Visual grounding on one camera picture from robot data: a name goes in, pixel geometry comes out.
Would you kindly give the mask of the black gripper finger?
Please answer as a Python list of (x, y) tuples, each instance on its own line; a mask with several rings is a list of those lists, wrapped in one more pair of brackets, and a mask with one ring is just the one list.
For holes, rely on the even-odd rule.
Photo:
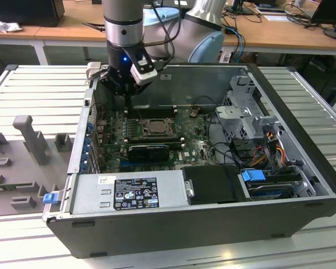
[(130, 118), (131, 115), (132, 115), (132, 100), (131, 100), (131, 96), (129, 94), (127, 94), (125, 97), (124, 97), (124, 100), (125, 100), (125, 110), (126, 110), (126, 115), (127, 115), (127, 118)]

